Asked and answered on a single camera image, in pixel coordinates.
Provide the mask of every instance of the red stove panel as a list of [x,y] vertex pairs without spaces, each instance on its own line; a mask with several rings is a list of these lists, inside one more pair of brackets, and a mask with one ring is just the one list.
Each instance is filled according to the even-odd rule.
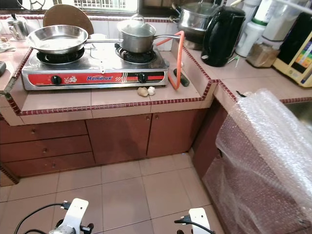
[[33,85],[81,85],[160,82],[164,72],[28,74]]

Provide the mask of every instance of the stove knob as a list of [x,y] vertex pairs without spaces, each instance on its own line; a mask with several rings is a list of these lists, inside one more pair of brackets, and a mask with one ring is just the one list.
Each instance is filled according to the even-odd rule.
[[139,73],[138,74],[138,81],[140,81],[140,83],[146,83],[147,81],[147,75],[145,75],[144,73]]
[[59,76],[52,76],[51,77],[51,81],[52,81],[53,84],[58,85],[58,84],[62,83],[62,78],[59,77]]

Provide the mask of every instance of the tiled floor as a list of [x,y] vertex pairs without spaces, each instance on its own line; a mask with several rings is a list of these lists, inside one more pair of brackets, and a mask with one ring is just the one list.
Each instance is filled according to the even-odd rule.
[[[50,203],[89,201],[82,224],[99,234],[191,234],[175,224],[190,208],[203,207],[216,234],[224,234],[188,154],[157,157],[102,167],[25,178],[0,188],[0,233],[11,234],[31,211]],[[19,233],[48,232],[64,218],[59,207],[30,217]]]

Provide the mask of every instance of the black kettle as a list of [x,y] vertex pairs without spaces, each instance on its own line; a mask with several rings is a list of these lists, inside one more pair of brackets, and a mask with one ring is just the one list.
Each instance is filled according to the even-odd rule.
[[234,52],[245,20],[241,9],[222,6],[214,14],[206,30],[201,59],[213,67],[224,66]]

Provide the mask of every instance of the orange gas hose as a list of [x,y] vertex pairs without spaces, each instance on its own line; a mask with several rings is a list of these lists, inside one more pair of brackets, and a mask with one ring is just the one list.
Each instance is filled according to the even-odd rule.
[[[184,41],[184,32],[180,31],[177,32],[175,35],[180,35],[180,42],[179,42],[179,50],[177,53],[177,64],[176,64],[176,83],[172,80],[170,74],[168,73],[168,78],[170,83],[172,84],[173,88],[177,90],[180,87],[180,80],[181,80],[181,61],[182,61],[182,48],[183,48],[183,41]],[[158,42],[156,45],[161,45],[167,41],[172,40],[172,38],[165,39],[161,42]]]

